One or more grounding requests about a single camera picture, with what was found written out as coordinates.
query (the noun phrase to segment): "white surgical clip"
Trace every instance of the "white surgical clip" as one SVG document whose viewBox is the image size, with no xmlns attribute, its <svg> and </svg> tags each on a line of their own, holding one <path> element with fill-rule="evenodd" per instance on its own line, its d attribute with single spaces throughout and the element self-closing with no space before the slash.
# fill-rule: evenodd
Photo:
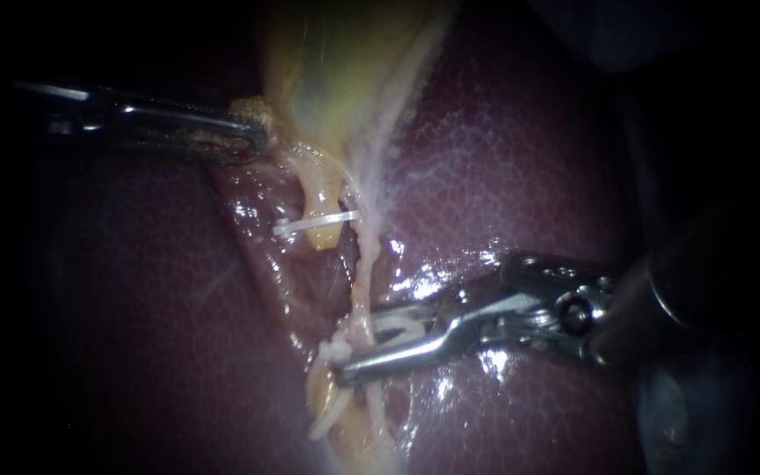
<svg viewBox="0 0 760 475">
<path fill-rule="evenodd" d="M 310 219 L 302 219 L 299 221 L 290 222 L 288 218 L 282 218 L 274 222 L 272 233 L 275 236 L 288 236 L 292 233 L 300 230 L 308 230 L 309 228 L 315 228 L 317 226 L 325 226 L 327 224 L 344 223 L 345 221 L 352 221 L 360 218 L 360 211 L 355 209 L 354 211 L 345 211 L 342 213 L 335 213 L 332 215 L 316 216 Z"/>
</svg>

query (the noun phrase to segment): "dark background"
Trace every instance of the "dark background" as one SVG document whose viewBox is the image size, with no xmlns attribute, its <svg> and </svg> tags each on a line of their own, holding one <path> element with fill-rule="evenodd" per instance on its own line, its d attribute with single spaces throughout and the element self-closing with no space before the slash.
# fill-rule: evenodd
<svg viewBox="0 0 760 475">
<path fill-rule="evenodd" d="M 14 11 L 24 21 L 9 31 L 14 40 L 0 55 L 0 97 L 10 97 L 15 78 L 111 85 L 213 106 L 258 92 L 246 72 L 254 68 L 252 7 L 163 8 Z M 742 138 L 755 133 L 756 117 L 743 109 L 756 92 L 730 86 L 752 65 L 724 27 L 727 11 L 701 4 L 695 12 L 704 33 L 699 40 L 618 73 L 601 72 L 566 46 L 622 131 L 618 146 L 629 159 L 617 167 L 633 203 L 636 256 L 719 196 L 759 188 L 747 173 L 760 168 L 757 159 L 740 151 Z M 0 130 L 0 465 L 105 472 L 91 450 L 96 441 L 69 425 L 76 411 L 65 384 L 69 365 L 51 349 L 55 336 L 36 325 L 43 314 L 33 287 L 42 229 L 31 183 L 37 157 L 25 147 L 24 116 L 14 107 L 7 100 L 0 106 L 15 126 Z M 749 232 L 748 222 L 736 232 Z M 747 253 L 742 266 L 749 265 Z M 758 348 L 760 361 L 760 340 Z"/>
</svg>

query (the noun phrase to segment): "reddish-brown tissue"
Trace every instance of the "reddish-brown tissue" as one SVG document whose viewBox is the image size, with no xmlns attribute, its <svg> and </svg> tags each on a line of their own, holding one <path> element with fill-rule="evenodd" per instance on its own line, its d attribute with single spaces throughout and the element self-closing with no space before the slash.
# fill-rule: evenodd
<svg viewBox="0 0 760 475">
<path fill-rule="evenodd" d="M 537 25 L 500 16 L 463 8 L 384 160 L 377 302 L 429 295 L 506 252 L 621 257 L 598 111 Z M 83 423 L 116 441 L 107 454 L 166 473 L 331 472 L 329 447 L 306 438 L 304 372 L 348 311 L 353 232 L 324 252 L 273 238 L 303 194 L 271 162 L 86 163 L 59 172 L 68 205 L 47 275 Z M 623 383 L 557 356 L 495 348 L 384 396 L 413 475 L 639 470 Z"/>
</svg>

